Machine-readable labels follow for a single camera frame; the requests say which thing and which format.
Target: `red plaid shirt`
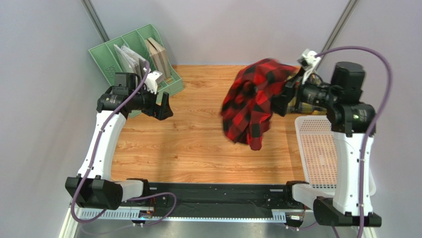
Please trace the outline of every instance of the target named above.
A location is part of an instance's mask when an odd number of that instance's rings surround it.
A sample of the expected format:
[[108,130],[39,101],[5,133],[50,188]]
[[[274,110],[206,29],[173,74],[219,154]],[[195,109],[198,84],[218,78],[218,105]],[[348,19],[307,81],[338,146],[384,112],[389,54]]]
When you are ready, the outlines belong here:
[[220,112],[224,134],[234,143],[260,150],[272,116],[271,98],[281,93],[296,70],[274,59],[262,59],[239,71]]

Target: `book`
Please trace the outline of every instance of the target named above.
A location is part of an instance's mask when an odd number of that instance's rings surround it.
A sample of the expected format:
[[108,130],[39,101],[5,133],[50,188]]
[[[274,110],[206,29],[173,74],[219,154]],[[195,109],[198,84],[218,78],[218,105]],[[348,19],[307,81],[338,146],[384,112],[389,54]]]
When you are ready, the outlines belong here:
[[147,45],[147,49],[150,52],[150,56],[151,56],[154,64],[156,65],[157,71],[161,72],[161,73],[163,73],[163,75],[165,75],[164,66],[161,63],[161,59],[160,59],[158,51],[156,50],[156,48],[151,44],[151,42],[148,39],[145,40],[145,44]]
[[114,44],[114,49],[116,50],[117,57],[119,60],[120,67],[122,68],[123,72],[127,73],[135,73],[137,75],[141,75],[141,68],[139,67],[139,61],[134,60],[131,58],[126,52],[124,52],[118,45]]
[[154,38],[150,37],[147,39],[150,44],[154,47],[154,49],[158,52],[160,63],[163,66],[163,74],[165,78],[171,77],[171,70],[170,70],[170,63],[168,62],[167,52],[165,48],[158,43]]
[[138,53],[136,53],[135,51],[133,51],[132,49],[130,49],[129,47],[127,47],[126,45],[122,46],[122,50],[129,55],[132,59],[136,60],[139,63],[139,67],[140,67],[140,77],[144,77],[145,73],[146,73],[146,69],[145,69],[145,59]]

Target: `gray wall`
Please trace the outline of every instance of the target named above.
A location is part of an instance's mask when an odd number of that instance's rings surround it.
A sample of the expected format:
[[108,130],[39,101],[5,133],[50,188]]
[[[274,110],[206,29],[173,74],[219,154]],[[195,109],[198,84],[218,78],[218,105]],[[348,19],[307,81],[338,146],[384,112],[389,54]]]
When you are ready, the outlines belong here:
[[92,0],[111,39],[153,24],[172,64],[296,63],[322,49],[347,0]]
[[[421,1],[362,0],[335,43],[373,48],[393,68],[392,94],[377,124],[370,162],[377,186],[371,200],[383,218],[376,233],[382,238],[415,238],[422,232],[421,12]],[[381,61],[364,52],[332,53],[321,65],[321,75],[329,80],[334,64],[342,60],[365,67],[363,101],[378,108],[386,83]]]
[[80,1],[0,3],[0,237],[55,238],[107,83]]

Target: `plaid fabric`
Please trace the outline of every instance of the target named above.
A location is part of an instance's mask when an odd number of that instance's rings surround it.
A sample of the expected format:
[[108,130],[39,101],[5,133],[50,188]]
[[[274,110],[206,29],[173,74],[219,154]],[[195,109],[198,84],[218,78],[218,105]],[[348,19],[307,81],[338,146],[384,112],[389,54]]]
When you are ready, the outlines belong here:
[[272,116],[271,98],[281,93],[286,80],[296,71],[296,67],[270,58],[239,71],[220,112],[224,134],[234,143],[260,150]]

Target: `white bracket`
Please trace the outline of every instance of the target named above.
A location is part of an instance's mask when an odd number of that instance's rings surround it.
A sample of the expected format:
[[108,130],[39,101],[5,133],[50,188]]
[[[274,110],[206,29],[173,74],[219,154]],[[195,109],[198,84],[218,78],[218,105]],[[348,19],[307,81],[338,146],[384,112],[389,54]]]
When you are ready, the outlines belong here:
[[306,80],[312,74],[318,63],[321,61],[321,57],[315,57],[317,53],[306,49],[298,59],[298,62],[305,71],[302,78],[302,84],[305,84]]

